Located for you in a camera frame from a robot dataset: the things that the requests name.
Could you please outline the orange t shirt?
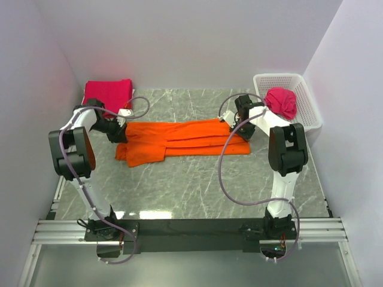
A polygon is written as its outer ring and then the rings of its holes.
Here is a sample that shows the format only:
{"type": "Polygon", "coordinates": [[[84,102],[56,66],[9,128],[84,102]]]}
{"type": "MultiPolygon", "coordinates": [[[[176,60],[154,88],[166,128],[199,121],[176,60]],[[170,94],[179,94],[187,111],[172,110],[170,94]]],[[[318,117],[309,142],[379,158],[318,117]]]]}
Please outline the orange t shirt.
{"type": "Polygon", "coordinates": [[[164,161],[167,157],[247,155],[249,143],[238,135],[229,139],[229,126],[218,119],[185,123],[131,122],[125,130],[127,143],[117,145],[115,159],[129,167],[164,161]]]}

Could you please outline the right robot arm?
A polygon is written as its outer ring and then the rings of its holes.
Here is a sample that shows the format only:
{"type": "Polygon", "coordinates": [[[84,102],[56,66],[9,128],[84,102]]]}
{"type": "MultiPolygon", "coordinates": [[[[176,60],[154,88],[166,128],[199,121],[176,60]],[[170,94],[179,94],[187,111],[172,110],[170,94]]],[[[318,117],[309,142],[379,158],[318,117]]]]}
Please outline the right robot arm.
{"type": "Polygon", "coordinates": [[[283,120],[264,103],[252,102],[249,94],[238,94],[235,106],[237,113],[231,131],[248,141],[258,127],[269,137],[268,161],[273,170],[273,184],[263,218],[264,233],[271,237],[295,231],[290,204],[299,173],[308,162],[305,129],[300,123],[283,120]]]}

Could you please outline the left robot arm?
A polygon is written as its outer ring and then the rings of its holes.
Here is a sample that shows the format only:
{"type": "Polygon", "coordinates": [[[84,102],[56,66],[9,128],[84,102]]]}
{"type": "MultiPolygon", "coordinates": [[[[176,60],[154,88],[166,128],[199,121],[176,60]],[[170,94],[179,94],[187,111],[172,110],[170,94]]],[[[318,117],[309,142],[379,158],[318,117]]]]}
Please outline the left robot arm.
{"type": "Polygon", "coordinates": [[[95,98],[74,108],[69,122],[60,130],[48,134],[53,166],[78,191],[88,211],[88,221],[79,219],[77,224],[88,234],[112,239],[120,234],[118,219],[111,205],[102,196],[92,179],[96,159],[88,132],[96,130],[107,135],[110,142],[126,143],[126,121],[113,117],[107,119],[105,104],[95,98]]]}

